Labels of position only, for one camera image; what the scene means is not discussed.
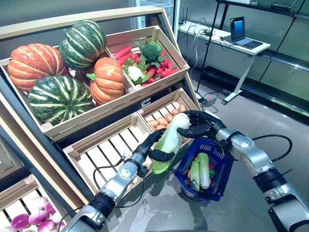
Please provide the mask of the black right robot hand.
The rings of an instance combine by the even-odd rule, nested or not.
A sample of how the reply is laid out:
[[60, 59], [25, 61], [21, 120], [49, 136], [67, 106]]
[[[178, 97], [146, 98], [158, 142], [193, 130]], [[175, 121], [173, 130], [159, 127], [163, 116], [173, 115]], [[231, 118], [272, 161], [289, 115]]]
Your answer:
[[189, 117], [191, 125], [188, 129], [177, 128], [177, 132], [186, 138], [200, 138], [207, 136], [214, 140], [220, 129], [225, 129], [225, 124], [218, 118], [205, 111], [184, 111]]

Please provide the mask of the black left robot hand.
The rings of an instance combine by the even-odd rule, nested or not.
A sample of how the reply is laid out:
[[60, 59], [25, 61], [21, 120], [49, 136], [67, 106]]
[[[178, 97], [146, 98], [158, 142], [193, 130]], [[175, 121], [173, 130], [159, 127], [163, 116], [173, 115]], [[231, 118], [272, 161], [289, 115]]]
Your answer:
[[175, 153], [166, 153], [159, 149], [151, 149], [151, 146], [158, 142], [159, 139], [163, 136], [166, 128], [156, 130], [155, 132], [151, 133], [143, 143], [137, 146], [137, 148], [133, 151], [133, 154], [141, 155], [142, 157], [146, 158], [147, 156], [150, 156], [151, 159], [154, 159], [156, 161], [160, 162], [166, 162], [174, 158]]

